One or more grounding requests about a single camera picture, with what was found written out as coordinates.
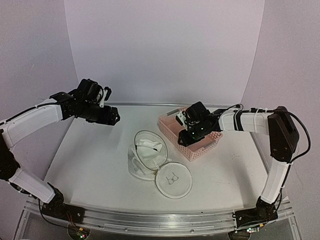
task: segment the white backdrop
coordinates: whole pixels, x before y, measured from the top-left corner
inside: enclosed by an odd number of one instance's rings
[[[241,101],[264,0],[65,0],[78,79],[112,102]]]

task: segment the wire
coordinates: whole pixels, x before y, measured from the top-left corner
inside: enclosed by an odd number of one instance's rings
[[[5,122],[10,122],[11,120],[21,116],[22,114],[25,114],[33,109],[37,109],[37,108],[40,108],[40,107],[44,107],[44,106],[49,106],[49,105],[62,105],[61,103],[58,103],[58,102],[48,102],[48,103],[43,103],[43,104],[40,104],[38,106],[33,106],[33,107],[30,107],[22,112],[19,112],[18,114],[8,118],[7,120],[3,121],[3,122],[0,122],[0,126],[5,124]]]
[[[295,160],[297,160],[298,158],[301,158],[302,156],[306,155],[306,154],[310,151],[310,149],[311,149],[311,138],[310,138],[309,132],[308,132],[306,126],[303,124],[303,122],[302,122],[296,115],[294,115],[293,113],[291,113],[291,112],[289,112],[289,111],[288,111],[287,113],[288,113],[290,116],[292,116],[295,120],[297,120],[297,122],[301,125],[301,127],[303,128],[303,130],[304,130],[304,132],[305,132],[307,141],[308,141],[308,147],[307,147],[307,149],[306,149],[303,153],[301,153],[301,154],[297,155],[296,157],[294,157],[294,158],[290,161],[290,163],[292,164]]]
[[[237,107],[238,105],[241,106],[241,111],[242,111],[242,110],[244,109],[244,105],[243,105],[242,103],[238,103],[238,104],[232,105],[232,106],[228,107],[226,110],[229,110],[229,109],[232,109],[232,108],[234,108],[234,107]]]
[[[281,202],[282,202],[282,188],[280,189],[280,200],[279,200],[278,206],[275,209],[275,213],[278,212],[280,205],[281,205]]]
[[[49,224],[51,224],[51,225],[54,225],[54,226],[57,226],[57,227],[61,227],[61,228],[64,228],[64,229],[68,229],[67,226],[62,226],[62,225],[59,225],[59,224],[55,224],[55,223],[53,223],[53,222],[48,221],[48,220],[44,217],[44,215],[43,215],[42,212],[41,212],[40,199],[38,199],[38,205],[39,205],[39,212],[40,212],[40,215],[41,215],[41,217],[43,218],[43,220],[45,220],[47,223],[49,223]]]
[[[71,223],[71,225],[74,227],[74,229],[77,231],[77,232],[80,232],[80,229],[75,225],[75,223],[72,221],[72,216],[69,212],[66,213],[66,216],[68,217],[69,219],[69,222]]]

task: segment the bra icon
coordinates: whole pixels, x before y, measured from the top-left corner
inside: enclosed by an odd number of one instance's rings
[[[172,178],[168,178],[166,176],[166,179],[168,180],[169,185],[174,184],[174,182],[178,181],[179,177],[177,175],[175,175],[174,172],[172,172],[173,177]]]

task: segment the white wall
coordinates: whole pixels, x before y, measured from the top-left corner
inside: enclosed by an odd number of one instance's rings
[[[78,86],[63,0],[0,1],[0,120]],[[16,145],[16,160],[44,178],[70,121]],[[12,239],[26,196],[0,181],[0,237]]]
[[[241,101],[264,0],[64,2],[78,79],[111,87],[110,101]]]
[[[320,2],[266,0],[246,107],[286,106],[309,130],[311,152],[297,160],[286,182],[302,237],[320,234]],[[257,136],[266,157],[269,140]],[[300,153],[307,147],[300,133]]]

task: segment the black cable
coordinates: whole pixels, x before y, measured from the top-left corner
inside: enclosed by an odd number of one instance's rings
[[[280,208],[280,205],[281,205],[281,202],[282,202],[282,188],[280,189],[280,200],[279,200],[279,204],[278,206],[276,207],[275,209],[275,213],[278,212],[279,208]]]
[[[305,126],[305,125],[303,124],[303,122],[302,122],[296,115],[294,115],[292,112],[283,111],[283,110],[275,110],[274,112],[275,112],[275,113],[276,113],[276,112],[283,112],[283,113],[286,113],[286,114],[289,114],[290,116],[292,116],[292,117],[300,124],[300,126],[303,128],[304,133],[305,133],[306,138],[307,138],[307,141],[308,141],[308,147],[307,147],[307,149],[306,149],[303,153],[300,153],[299,155],[295,156],[295,157],[289,162],[290,165],[289,165],[289,167],[288,167],[288,170],[286,171],[284,180],[283,180],[282,185],[281,185],[281,190],[282,190],[282,188],[285,186],[285,183],[286,183],[287,178],[288,178],[288,176],[289,176],[289,172],[290,172],[290,169],[291,169],[291,164],[292,164],[295,160],[297,160],[298,158],[301,158],[302,156],[306,155],[306,154],[310,151],[310,149],[311,149],[311,138],[310,138],[310,135],[309,135],[309,132],[308,132],[306,126]]]
[[[61,105],[61,103],[58,103],[58,102],[48,102],[48,103],[40,104],[40,105],[38,105],[37,107],[36,107],[36,106],[30,107],[30,108],[28,108],[28,109],[26,109],[26,110],[24,110],[24,111],[22,111],[22,112],[19,112],[18,114],[14,115],[14,116],[8,118],[8,119],[5,120],[5,121],[0,122],[0,126],[3,125],[3,124],[5,124],[5,122],[10,122],[11,120],[13,120],[13,119],[21,116],[22,114],[25,114],[25,113],[31,111],[31,110],[33,110],[33,109],[37,109],[37,108],[44,107],[44,106],[48,106],[48,105]]]
[[[226,111],[229,110],[229,109],[232,109],[232,108],[234,108],[234,107],[236,107],[236,106],[238,106],[238,105],[241,106],[241,110],[244,109],[244,105],[243,105],[242,103],[238,103],[238,104],[235,104],[235,105],[232,105],[232,106],[228,107],[228,108],[226,109]]]
[[[59,225],[59,224],[55,224],[55,223],[53,223],[53,222],[48,221],[48,220],[44,217],[44,215],[43,215],[42,212],[41,212],[40,199],[38,199],[38,205],[39,205],[39,212],[40,212],[40,215],[41,215],[41,217],[43,218],[43,220],[45,220],[47,223],[49,223],[49,224],[51,224],[51,225],[54,225],[54,226],[57,226],[57,227],[61,227],[61,228],[64,228],[64,229],[68,229],[67,226],[62,226],[62,225]]]

